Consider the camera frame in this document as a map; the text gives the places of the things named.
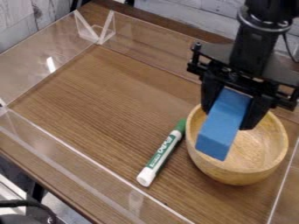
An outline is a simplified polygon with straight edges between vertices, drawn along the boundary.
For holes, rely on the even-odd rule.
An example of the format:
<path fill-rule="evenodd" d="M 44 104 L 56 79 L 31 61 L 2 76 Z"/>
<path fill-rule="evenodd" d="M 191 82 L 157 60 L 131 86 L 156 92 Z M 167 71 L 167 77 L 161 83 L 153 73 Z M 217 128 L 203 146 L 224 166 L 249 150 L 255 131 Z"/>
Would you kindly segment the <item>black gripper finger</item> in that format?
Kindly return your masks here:
<path fill-rule="evenodd" d="M 205 74 L 203 76 L 200 84 L 200 105 L 205 113 L 209 113 L 223 88 L 224 84 L 212 75 Z"/>
<path fill-rule="evenodd" d="M 273 98 L 268 95 L 256 95 L 248 104 L 247 113 L 243 117 L 240 130 L 252 130 L 271 108 Z"/>

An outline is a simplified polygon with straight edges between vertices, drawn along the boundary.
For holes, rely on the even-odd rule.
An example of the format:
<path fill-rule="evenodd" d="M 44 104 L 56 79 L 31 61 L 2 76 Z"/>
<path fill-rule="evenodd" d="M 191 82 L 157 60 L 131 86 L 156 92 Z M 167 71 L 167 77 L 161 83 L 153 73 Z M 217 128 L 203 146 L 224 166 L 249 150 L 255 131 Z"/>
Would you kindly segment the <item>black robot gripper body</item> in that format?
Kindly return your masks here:
<path fill-rule="evenodd" d="M 273 48 L 277 37 L 292 25 L 291 17 L 261 18 L 251 11 L 237 14 L 237 36 L 232 45 L 203 45 L 196 42 L 187 71 L 201 78 L 212 75 L 224 88 L 249 95 L 273 98 L 271 108 L 292 110 L 299 100 L 299 74 L 284 70 Z"/>

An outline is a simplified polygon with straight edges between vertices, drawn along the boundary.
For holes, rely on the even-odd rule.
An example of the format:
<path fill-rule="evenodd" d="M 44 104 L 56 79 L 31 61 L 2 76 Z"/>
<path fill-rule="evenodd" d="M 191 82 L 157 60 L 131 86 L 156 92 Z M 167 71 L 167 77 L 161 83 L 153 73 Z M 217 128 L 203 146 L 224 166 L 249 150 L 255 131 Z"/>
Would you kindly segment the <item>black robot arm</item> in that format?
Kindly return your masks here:
<path fill-rule="evenodd" d="M 284 67 L 275 46 L 299 17 L 299 0 L 245 0 L 237 10 L 237 35 L 229 45 L 191 46 L 187 71 L 201 82 L 200 104 L 209 112 L 220 91 L 232 88 L 251 96 L 239 128 L 251 130 L 276 107 L 293 110 L 299 73 Z"/>

